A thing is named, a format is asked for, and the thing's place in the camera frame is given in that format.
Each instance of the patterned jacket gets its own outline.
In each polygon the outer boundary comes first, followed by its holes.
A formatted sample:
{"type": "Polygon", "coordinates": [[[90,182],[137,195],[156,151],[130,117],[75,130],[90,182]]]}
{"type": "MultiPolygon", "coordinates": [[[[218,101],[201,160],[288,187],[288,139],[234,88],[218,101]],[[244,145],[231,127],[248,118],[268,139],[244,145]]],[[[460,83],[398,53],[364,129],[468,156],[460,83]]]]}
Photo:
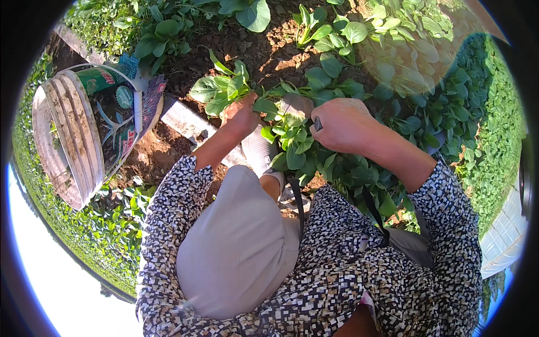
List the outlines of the patterned jacket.
{"type": "Polygon", "coordinates": [[[195,172],[195,165],[195,157],[181,158],[148,208],[136,303],[144,336],[330,336],[364,291],[385,336],[472,334],[481,294],[478,216],[441,161],[408,194],[428,222],[433,269],[392,246],[379,248],[381,231],[325,185],[313,198],[295,270],[253,312],[226,320],[202,317],[189,307],[176,277],[178,247],[201,214],[213,180],[210,167],[195,172]],[[369,241],[360,252],[363,234],[369,241]]]}

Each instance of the black and white patterned sleeve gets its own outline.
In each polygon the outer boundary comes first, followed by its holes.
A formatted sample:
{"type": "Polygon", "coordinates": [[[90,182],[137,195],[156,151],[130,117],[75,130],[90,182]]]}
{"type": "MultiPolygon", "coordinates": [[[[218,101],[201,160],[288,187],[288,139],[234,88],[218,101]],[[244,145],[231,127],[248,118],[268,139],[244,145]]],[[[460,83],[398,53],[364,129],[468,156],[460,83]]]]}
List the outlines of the black and white patterned sleeve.
{"type": "Polygon", "coordinates": [[[457,177],[442,161],[423,186],[408,197],[427,222],[435,281],[448,295],[448,310],[452,311],[447,315],[473,329],[482,292],[479,217],[457,177]]]}
{"type": "Polygon", "coordinates": [[[182,157],[163,179],[144,224],[136,311],[144,336],[169,335],[182,326],[189,310],[176,277],[176,255],[202,212],[213,180],[211,167],[195,172],[196,158],[182,157]]]}

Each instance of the small knife handle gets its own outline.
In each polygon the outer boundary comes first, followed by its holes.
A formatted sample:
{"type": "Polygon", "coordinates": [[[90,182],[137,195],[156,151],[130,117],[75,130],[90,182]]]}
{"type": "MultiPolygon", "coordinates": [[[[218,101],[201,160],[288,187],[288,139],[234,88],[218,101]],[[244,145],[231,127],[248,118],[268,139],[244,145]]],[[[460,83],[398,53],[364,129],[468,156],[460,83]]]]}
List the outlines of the small knife handle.
{"type": "Polygon", "coordinates": [[[314,129],[316,131],[320,131],[323,128],[322,123],[320,122],[320,118],[315,117],[314,118],[314,129]]]}

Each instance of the plastic bucket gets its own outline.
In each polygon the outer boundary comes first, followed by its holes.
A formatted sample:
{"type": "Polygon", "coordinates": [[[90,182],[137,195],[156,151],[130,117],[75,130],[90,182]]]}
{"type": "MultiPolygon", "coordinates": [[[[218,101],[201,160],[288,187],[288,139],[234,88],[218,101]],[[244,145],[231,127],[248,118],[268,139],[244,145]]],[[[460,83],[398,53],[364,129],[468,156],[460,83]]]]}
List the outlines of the plastic bucket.
{"type": "Polygon", "coordinates": [[[163,107],[162,75],[147,82],[143,97],[122,81],[124,74],[111,76],[111,71],[118,70],[64,70],[34,96],[34,139],[43,169],[59,196],[77,210],[119,169],[138,139],[157,123],[163,107]],[[56,132],[51,132],[53,124],[56,132]]]}

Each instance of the black strap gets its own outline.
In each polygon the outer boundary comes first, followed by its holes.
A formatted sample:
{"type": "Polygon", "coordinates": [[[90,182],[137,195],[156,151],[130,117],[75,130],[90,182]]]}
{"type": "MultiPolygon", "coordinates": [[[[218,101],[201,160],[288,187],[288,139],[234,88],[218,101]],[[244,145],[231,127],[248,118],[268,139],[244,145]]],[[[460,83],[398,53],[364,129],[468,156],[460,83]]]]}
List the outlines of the black strap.
{"type": "Polygon", "coordinates": [[[297,178],[288,178],[292,193],[296,199],[296,205],[298,206],[298,214],[300,217],[300,242],[303,239],[303,225],[305,224],[305,214],[303,214],[303,199],[301,198],[300,181],[297,178]]]}
{"type": "MultiPolygon", "coordinates": [[[[384,242],[382,242],[378,247],[387,247],[389,245],[389,231],[384,228],[384,223],[382,222],[382,217],[380,216],[380,213],[376,209],[376,206],[374,205],[374,199],[372,198],[371,193],[367,189],[365,185],[363,185],[363,189],[361,191],[361,195],[363,196],[363,200],[365,201],[365,204],[367,205],[367,208],[371,212],[372,216],[374,216],[374,219],[378,223],[378,226],[380,226],[380,229],[382,230],[382,233],[384,233],[384,242]]],[[[356,254],[354,257],[350,258],[348,260],[348,263],[354,263],[359,259],[360,255],[356,254]]]]}

